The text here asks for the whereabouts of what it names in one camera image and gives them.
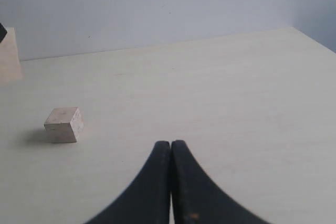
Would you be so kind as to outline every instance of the table surface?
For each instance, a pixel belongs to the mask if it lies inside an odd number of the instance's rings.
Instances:
[[[275,224],[336,221],[336,56],[294,28],[22,62],[0,87],[1,223],[84,223],[158,140],[186,140],[229,195]],[[46,143],[78,106],[75,144]]]

